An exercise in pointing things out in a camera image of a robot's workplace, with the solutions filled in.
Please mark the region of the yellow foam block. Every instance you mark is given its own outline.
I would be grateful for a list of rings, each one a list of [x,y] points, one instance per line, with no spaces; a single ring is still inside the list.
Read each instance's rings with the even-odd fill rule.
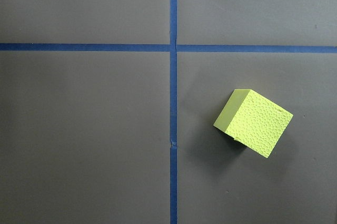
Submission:
[[[293,114],[251,89],[235,89],[213,126],[268,158]]]

